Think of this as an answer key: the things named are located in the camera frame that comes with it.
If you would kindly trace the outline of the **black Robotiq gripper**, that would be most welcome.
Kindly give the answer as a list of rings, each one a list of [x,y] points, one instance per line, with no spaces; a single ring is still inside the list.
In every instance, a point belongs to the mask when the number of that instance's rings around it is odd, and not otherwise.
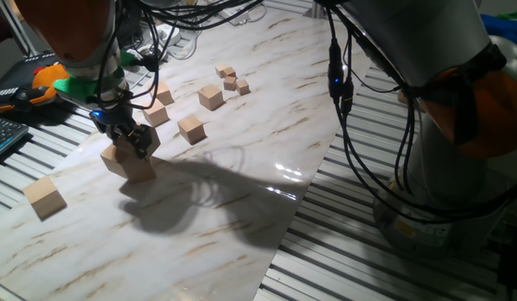
[[[113,143],[116,143],[121,135],[129,135],[133,131],[131,142],[138,157],[141,159],[151,157],[150,147],[153,146],[151,127],[148,125],[136,127],[130,106],[117,105],[110,110],[93,110],[90,112],[90,118],[95,123],[96,129],[106,134]]]

